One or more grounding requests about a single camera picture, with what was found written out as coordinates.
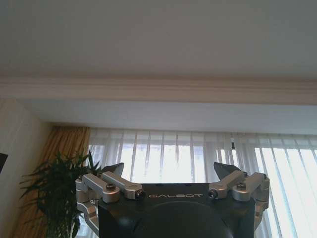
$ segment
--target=ceiling cornice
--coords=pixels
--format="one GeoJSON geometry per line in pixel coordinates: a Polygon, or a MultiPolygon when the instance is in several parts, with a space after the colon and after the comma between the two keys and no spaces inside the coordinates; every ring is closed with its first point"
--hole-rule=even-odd
{"type": "Polygon", "coordinates": [[[0,97],[317,105],[317,80],[2,77],[0,97]]]}

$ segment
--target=bolt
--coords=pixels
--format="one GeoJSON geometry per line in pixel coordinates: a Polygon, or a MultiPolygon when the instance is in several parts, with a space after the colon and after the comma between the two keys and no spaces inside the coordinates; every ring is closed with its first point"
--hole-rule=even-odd
{"type": "Polygon", "coordinates": [[[247,188],[247,185],[244,182],[237,183],[237,188],[239,190],[245,190],[247,188]]]}
{"type": "Polygon", "coordinates": [[[138,190],[135,192],[136,200],[142,200],[143,198],[145,198],[145,192],[143,190],[138,190]]]}
{"type": "Polygon", "coordinates": [[[112,183],[108,183],[106,186],[107,191],[114,191],[115,186],[112,183]]]}
{"type": "Polygon", "coordinates": [[[218,193],[217,193],[217,191],[216,190],[210,190],[209,192],[208,192],[208,196],[211,198],[211,199],[215,199],[215,198],[217,198],[218,197],[218,193]]]}

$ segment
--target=white ceiling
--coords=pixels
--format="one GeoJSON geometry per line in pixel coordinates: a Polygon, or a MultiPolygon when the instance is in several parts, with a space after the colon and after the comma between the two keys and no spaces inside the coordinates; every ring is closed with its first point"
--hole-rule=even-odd
{"type": "Polygon", "coordinates": [[[2,0],[0,74],[316,77],[316,9],[315,0],[2,0]]]}
{"type": "Polygon", "coordinates": [[[317,134],[317,106],[21,100],[41,120],[109,128],[317,134]]]}

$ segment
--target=green plant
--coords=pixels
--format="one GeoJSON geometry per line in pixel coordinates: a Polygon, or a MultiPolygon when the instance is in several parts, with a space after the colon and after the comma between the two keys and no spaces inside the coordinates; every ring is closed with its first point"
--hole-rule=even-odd
{"type": "Polygon", "coordinates": [[[43,213],[42,219],[47,222],[47,238],[75,237],[80,226],[76,204],[76,179],[83,174],[97,175],[106,171],[93,164],[91,152],[88,155],[77,153],[75,157],[68,157],[57,153],[52,162],[40,164],[32,174],[26,175],[29,179],[21,182],[31,182],[25,189],[21,198],[34,191],[37,197],[25,206],[36,205],[43,213]]]}

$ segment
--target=white sheer curtain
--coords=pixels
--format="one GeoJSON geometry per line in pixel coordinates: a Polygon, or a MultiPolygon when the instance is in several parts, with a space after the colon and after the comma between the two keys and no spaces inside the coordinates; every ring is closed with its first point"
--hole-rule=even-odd
{"type": "MultiPolygon", "coordinates": [[[[213,182],[214,162],[271,179],[257,238],[317,237],[317,136],[93,129],[90,149],[102,166],[124,162],[140,183],[213,182]]],[[[85,224],[79,238],[94,237],[85,224]]]]}

